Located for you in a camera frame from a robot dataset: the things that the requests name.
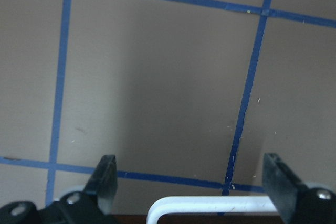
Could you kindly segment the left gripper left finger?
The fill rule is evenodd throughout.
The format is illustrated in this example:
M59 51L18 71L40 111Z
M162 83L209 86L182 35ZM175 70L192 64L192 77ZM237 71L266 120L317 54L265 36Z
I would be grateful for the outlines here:
M102 156L83 190L71 191L43 209L30 201L1 207L1 223L117 223L111 214L118 188L114 155Z

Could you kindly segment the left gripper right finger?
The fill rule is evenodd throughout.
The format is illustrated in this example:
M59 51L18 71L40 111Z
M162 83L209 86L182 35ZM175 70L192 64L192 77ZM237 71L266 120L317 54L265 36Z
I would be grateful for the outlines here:
M335 192L305 183L276 154L263 157L262 186L284 223L335 223Z

